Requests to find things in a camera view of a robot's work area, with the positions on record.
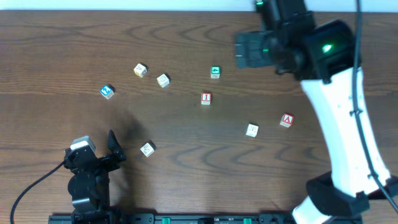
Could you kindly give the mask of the red letter I block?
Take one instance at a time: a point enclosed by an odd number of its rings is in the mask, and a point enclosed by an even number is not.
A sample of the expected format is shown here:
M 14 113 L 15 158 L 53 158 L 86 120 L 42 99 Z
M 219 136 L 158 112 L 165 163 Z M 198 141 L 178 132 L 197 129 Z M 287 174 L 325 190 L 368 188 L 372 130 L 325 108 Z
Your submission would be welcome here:
M 201 104 L 202 105 L 210 105 L 211 104 L 211 93 L 203 92 L 201 94 Z

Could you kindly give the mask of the red letter A block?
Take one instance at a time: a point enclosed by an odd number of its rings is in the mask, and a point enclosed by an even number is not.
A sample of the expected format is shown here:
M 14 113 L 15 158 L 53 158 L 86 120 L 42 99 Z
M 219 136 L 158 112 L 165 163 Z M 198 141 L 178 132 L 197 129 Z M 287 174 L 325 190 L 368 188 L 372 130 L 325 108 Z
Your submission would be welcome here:
M 288 113 L 284 113 L 284 115 L 281 117 L 280 120 L 280 125 L 286 128 L 291 127 L 294 122 L 294 116 Z

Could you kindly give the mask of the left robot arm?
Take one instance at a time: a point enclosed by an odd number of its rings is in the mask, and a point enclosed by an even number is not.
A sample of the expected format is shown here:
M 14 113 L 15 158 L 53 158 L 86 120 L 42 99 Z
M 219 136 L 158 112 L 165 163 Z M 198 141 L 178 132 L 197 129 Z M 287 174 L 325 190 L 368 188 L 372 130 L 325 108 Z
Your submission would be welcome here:
M 108 149 L 103 157 L 96 157 L 95 145 L 89 136 L 75 139 L 65 151 L 64 168 L 73 173 L 68 183 L 75 208 L 72 223 L 121 223 L 122 215 L 110 205 L 109 173 L 118 170 L 126 155 L 113 130 L 109 131 Z

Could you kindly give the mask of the blue number 2 block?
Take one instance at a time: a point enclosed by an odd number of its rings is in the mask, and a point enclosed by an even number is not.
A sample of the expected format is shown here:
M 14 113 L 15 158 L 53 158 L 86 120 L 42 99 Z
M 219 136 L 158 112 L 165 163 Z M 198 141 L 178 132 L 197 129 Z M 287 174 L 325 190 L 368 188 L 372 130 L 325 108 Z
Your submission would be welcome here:
M 113 88 L 109 85 L 104 85 L 100 91 L 101 95 L 105 97 L 107 100 L 110 99 L 114 95 Z

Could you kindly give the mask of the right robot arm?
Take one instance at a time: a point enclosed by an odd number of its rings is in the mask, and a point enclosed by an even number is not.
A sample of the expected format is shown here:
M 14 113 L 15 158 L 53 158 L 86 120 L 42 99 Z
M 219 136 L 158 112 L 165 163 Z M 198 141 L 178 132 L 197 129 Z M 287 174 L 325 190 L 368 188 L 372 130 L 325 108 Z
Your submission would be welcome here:
M 307 182 L 308 195 L 287 223 L 358 223 L 371 200 L 397 195 L 366 108 L 360 33 L 339 20 L 318 26 L 304 6 L 260 1 L 256 10 L 263 28 L 236 35 L 237 66 L 291 73 L 315 110 L 331 160 L 331 171 Z

